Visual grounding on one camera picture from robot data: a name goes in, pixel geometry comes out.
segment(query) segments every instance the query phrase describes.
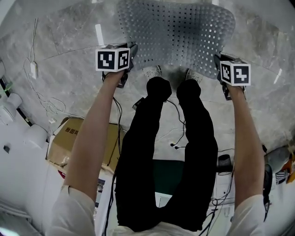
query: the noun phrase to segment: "hand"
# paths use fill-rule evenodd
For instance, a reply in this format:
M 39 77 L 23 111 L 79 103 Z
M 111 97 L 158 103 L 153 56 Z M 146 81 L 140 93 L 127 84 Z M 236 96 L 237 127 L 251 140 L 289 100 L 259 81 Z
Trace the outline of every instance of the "hand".
M 123 75 L 124 70 L 119 72 L 109 72 L 106 75 L 105 83 L 111 84 L 116 87 L 119 84 L 120 79 L 123 77 Z
M 229 84 L 226 84 L 226 87 L 228 88 L 228 90 L 230 91 L 230 96 L 232 98 L 238 96 L 238 95 L 242 95 L 243 97 L 245 97 L 244 92 L 243 92 L 243 88 L 240 86 L 231 86 Z

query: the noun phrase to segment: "perforated chair back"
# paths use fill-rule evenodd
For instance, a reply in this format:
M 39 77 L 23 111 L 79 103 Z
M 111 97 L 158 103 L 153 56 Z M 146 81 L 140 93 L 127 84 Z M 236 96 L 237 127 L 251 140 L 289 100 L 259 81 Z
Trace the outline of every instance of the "perforated chair back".
M 121 0 L 118 13 L 126 40 L 138 44 L 135 70 L 182 65 L 212 79 L 218 73 L 213 57 L 236 24 L 230 11 L 212 4 Z

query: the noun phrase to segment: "green mat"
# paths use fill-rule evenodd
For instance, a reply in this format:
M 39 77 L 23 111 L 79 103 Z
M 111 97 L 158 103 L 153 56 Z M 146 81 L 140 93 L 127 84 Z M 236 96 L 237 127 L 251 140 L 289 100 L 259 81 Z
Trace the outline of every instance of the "green mat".
M 173 195 L 183 174 L 184 162 L 178 160 L 153 160 L 155 191 Z

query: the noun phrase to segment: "black and white marker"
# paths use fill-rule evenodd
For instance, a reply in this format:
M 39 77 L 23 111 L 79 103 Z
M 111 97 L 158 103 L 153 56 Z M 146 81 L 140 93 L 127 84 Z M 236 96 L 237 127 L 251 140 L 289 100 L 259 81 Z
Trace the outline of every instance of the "black and white marker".
M 221 61 L 221 80 L 232 86 L 251 85 L 251 65 L 239 59 Z
M 129 68 L 130 48 L 101 48 L 95 52 L 96 71 L 118 72 Z

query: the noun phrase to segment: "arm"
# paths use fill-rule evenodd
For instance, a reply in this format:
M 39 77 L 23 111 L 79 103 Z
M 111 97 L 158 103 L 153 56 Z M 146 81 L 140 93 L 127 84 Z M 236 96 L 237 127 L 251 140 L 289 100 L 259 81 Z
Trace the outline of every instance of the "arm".
M 112 100 L 123 71 L 109 73 L 90 108 L 73 146 L 64 185 L 69 185 L 94 202 L 104 157 Z
M 237 208 L 247 198 L 263 192 L 264 154 L 244 93 L 228 86 L 235 109 L 235 184 Z

